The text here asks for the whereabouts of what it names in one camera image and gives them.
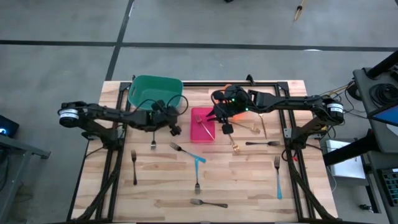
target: gold fork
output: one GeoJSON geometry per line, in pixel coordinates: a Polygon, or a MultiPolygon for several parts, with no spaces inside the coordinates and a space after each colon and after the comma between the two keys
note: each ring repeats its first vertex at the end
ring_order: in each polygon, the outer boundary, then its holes
{"type": "Polygon", "coordinates": [[[258,128],[256,128],[256,127],[253,127],[253,128],[250,128],[250,127],[247,127],[247,126],[245,126],[245,125],[243,125],[243,124],[239,124],[239,123],[236,123],[236,122],[234,122],[234,121],[229,121],[231,124],[235,124],[235,125],[238,125],[238,126],[240,126],[240,127],[242,127],[242,128],[246,128],[246,129],[248,129],[248,130],[250,130],[252,133],[254,133],[254,134],[260,134],[260,129],[258,129],[258,128]]]}
{"type": "Polygon", "coordinates": [[[234,139],[232,139],[231,134],[228,134],[230,140],[231,140],[231,144],[232,144],[232,148],[234,149],[235,153],[239,154],[239,146],[238,144],[235,143],[234,139]]]}
{"type": "Polygon", "coordinates": [[[266,125],[264,124],[264,120],[262,119],[262,114],[258,114],[258,115],[261,118],[262,130],[264,131],[264,135],[266,136],[266,139],[267,139],[266,125]]]}

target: utensil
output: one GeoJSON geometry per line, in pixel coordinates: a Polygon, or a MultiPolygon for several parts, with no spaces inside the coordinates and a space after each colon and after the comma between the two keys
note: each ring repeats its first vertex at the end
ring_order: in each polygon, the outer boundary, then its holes
{"type": "Polygon", "coordinates": [[[280,182],[279,182],[279,162],[280,162],[280,157],[275,156],[275,161],[274,161],[274,167],[277,172],[277,181],[278,181],[278,199],[282,199],[282,191],[280,189],[280,182]]]}
{"type": "Polygon", "coordinates": [[[205,124],[203,124],[202,119],[200,118],[199,115],[195,115],[195,120],[197,121],[197,123],[201,124],[203,126],[203,128],[206,130],[206,132],[209,134],[209,136],[212,138],[212,140],[216,140],[210,133],[210,131],[206,128],[205,124]]]}
{"type": "Polygon", "coordinates": [[[156,149],[155,132],[154,132],[154,137],[152,138],[152,142],[150,143],[150,149],[151,150],[156,149]]]}
{"type": "Polygon", "coordinates": [[[185,150],[183,150],[178,144],[175,144],[174,142],[170,142],[170,147],[172,147],[173,149],[175,149],[176,151],[182,151],[182,152],[186,152],[187,154],[191,155],[192,157],[194,157],[195,159],[198,159],[200,162],[205,163],[206,159],[202,158],[200,156],[194,155],[191,152],[187,152],[185,150]]]}
{"type": "Polygon", "coordinates": [[[247,145],[247,146],[251,146],[251,145],[254,145],[254,144],[267,144],[267,145],[269,145],[269,146],[278,146],[278,145],[280,145],[280,142],[279,142],[279,141],[271,141],[271,142],[246,142],[246,145],[247,145]]]}
{"type": "Polygon", "coordinates": [[[195,194],[200,194],[200,185],[198,183],[198,169],[199,169],[199,160],[195,159],[195,170],[197,173],[197,183],[195,184],[195,194]]]}
{"type": "Polygon", "coordinates": [[[246,129],[248,129],[248,130],[250,130],[252,133],[254,133],[254,134],[260,134],[260,129],[258,129],[258,128],[255,128],[255,127],[253,127],[253,128],[250,128],[250,127],[247,127],[247,126],[245,126],[245,125],[243,125],[243,124],[239,124],[239,123],[236,123],[236,122],[233,122],[233,121],[229,121],[231,124],[236,124],[236,125],[238,125],[238,126],[240,126],[240,127],[242,127],[242,128],[246,128],[246,129]]]}
{"type": "Polygon", "coordinates": [[[259,117],[261,118],[262,130],[264,131],[264,135],[265,135],[265,137],[266,137],[266,139],[267,139],[266,125],[264,124],[264,120],[263,120],[263,118],[262,118],[262,114],[258,114],[258,115],[259,115],[259,117]]]}
{"type": "Polygon", "coordinates": [[[228,136],[229,136],[229,139],[231,140],[232,148],[234,149],[235,153],[238,154],[238,153],[239,153],[239,150],[240,150],[238,144],[235,143],[235,141],[234,141],[234,139],[232,138],[231,134],[228,134],[228,136]]]}
{"type": "Polygon", "coordinates": [[[216,205],[219,207],[228,208],[228,205],[224,204],[224,203],[208,203],[208,202],[204,202],[200,199],[196,199],[196,198],[191,199],[191,204],[194,204],[194,205],[208,204],[208,205],[216,205]]]}
{"type": "Polygon", "coordinates": [[[134,185],[137,185],[137,177],[136,177],[136,161],[137,161],[137,153],[135,150],[131,151],[131,160],[134,164],[134,185]]]}

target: blue handle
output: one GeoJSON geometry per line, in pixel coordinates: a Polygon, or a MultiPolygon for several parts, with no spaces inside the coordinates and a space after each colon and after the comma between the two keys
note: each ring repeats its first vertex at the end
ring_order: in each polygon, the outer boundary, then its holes
{"type": "Polygon", "coordinates": [[[199,159],[195,159],[195,170],[197,172],[197,180],[198,180],[198,169],[199,169],[199,159]]]}
{"type": "Polygon", "coordinates": [[[277,178],[278,178],[278,199],[282,199],[282,190],[280,189],[279,174],[277,178]]]}
{"type": "Polygon", "coordinates": [[[206,159],[205,159],[205,158],[202,158],[202,157],[200,157],[200,156],[196,156],[196,155],[192,154],[191,152],[187,152],[187,153],[188,153],[189,155],[193,156],[193,157],[195,158],[195,160],[198,159],[200,162],[206,163],[206,159]]]}

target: pink tray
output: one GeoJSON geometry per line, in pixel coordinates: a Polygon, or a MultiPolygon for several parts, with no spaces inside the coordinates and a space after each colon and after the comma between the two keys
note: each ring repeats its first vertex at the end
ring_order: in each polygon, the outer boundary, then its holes
{"type": "Polygon", "coordinates": [[[191,142],[194,143],[211,143],[214,140],[209,136],[205,128],[197,123],[195,115],[199,115],[203,124],[206,126],[207,130],[211,135],[216,138],[216,125],[214,121],[207,121],[209,118],[214,118],[214,116],[206,117],[213,108],[192,108],[191,110],[191,142]]]}

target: blue-handled fork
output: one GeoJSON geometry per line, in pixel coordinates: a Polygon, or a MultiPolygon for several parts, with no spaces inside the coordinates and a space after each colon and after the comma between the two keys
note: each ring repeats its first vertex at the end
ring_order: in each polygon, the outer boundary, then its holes
{"type": "Polygon", "coordinates": [[[195,158],[195,172],[196,172],[196,175],[197,175],[197,183],[195,184],[195,194],[200,194],[200,185],[199,185],[199,182],[198,182],[199,161],[202,162],[202,163],[205,163],[205,162],[206,162],[206,159],[205,159],[205,158],[202,158],[202,157],[200,157],[200,156],[194,155],[194,154],[192,154],[191,152],[187,152],[187,151],[183,150],[183,149],[181,148],[181,146],[175,144],[174,142],[171,142],[171,143],[170,143],[170,147],[172,147],[173,149],[175,149],[175,150],[177,150],[177,151],[186,152],[187,154],[189,154],[189,155],[191,155],[193,158],[195,158]]]}
{"type": "Polygon", "coordinates": [[[278,199],[282,199],[282,191],[280,189],[280,182],[279,182],[279,163],[280,163],[280,157],[275,156],[275,161],[274,161],[274,166],[277,172],[277,181],[278,181],[278,199]]]}

